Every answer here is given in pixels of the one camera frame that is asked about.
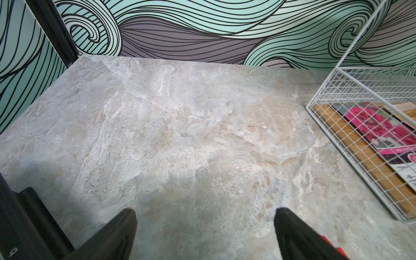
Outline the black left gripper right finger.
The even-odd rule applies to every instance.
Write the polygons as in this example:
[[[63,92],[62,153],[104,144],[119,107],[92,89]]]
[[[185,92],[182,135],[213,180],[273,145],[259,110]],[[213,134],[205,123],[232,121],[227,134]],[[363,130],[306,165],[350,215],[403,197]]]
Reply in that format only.
[[[348,260],[342,248],[334,247],[288,208],[276,209],[274,228],[284,260]]]

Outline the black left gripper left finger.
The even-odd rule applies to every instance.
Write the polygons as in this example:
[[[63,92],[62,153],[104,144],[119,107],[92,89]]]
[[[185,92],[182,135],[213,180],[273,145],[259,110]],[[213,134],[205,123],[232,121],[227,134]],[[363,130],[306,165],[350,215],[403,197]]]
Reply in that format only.
[[[65,260],[127,260],[130,257],[137,217],[133,209],[123,209],[94,236]]]

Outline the pink flower seed bag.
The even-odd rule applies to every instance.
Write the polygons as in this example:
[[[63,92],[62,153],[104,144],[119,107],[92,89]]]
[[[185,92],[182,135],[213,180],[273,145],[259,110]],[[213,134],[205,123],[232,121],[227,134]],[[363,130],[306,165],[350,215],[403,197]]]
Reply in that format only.
[[[378,156],[416,189],[416,130],[371,102],[333,104]]]

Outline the illustrated shop seed bag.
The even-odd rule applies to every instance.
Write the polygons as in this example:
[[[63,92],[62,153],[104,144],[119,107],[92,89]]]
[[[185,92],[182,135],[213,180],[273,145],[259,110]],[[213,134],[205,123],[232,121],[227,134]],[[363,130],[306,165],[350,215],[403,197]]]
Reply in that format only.
[[[416,120],[416,104],[412,102],[405,102],[400,104],[394,104],[392,105],[396,110],[403,112],[406,114],[409,118],[412,120]],[[396,118],[403,121],[404,117],[396,113],[394,110],[389,108],[388,106],[384,106],[384,109],[387,110],[390,114],[393,114]]]

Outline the black corner frame post left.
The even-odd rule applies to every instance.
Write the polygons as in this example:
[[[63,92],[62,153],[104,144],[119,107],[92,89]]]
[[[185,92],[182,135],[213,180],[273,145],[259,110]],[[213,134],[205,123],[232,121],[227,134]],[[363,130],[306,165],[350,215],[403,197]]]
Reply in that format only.
[[[79,53],[54,1],[26,0],[26,3],[65,66],[70,67],[78,59]]]

